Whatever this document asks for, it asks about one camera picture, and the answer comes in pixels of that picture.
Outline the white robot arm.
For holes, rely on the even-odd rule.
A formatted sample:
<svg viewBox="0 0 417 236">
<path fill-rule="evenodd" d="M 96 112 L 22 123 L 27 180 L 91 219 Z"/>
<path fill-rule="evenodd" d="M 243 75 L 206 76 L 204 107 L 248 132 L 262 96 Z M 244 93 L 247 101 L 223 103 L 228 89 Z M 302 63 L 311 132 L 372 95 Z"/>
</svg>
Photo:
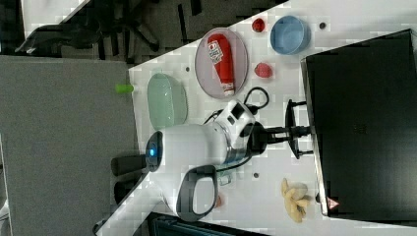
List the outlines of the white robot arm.
<svg viewBox="0 0 417 236">
<path fill-rule="evenodd" d="M 146 146 L 149 173 L 95 230 L 96 236 L 133 236 L 155 206 L 167 204 L 184 221 L 209 214 L 218 196 L 217 174 L 259 155 L 271 144 L 311 134 L 305 126 L 266 128 L 259 107 L 230 100 L 217 118 L 153 133 Z"/>
</svg>

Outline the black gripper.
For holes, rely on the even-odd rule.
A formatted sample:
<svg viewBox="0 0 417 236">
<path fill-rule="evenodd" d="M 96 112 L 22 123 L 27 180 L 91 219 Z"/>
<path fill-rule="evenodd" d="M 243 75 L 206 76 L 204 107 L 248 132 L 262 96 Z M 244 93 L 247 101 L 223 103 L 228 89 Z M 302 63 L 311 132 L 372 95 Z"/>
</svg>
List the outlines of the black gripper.
<svg viewBox="0 0 417 236">
<path fill-rule="evenodd" d="M 271 133 L 287 133 L 291 136 L 307 136 L 310 134 L 310 128 L 304 126 L 294 127 L 273 127 L 265 129 L 264 126 L 256 122 L 250 136 L 251 154 L 262 154 L 268 144 L 278 144 L 288 142 L 290 145 L 298 144 L 298 140 L 291 137 L 273 137 Z"/>
</svg>

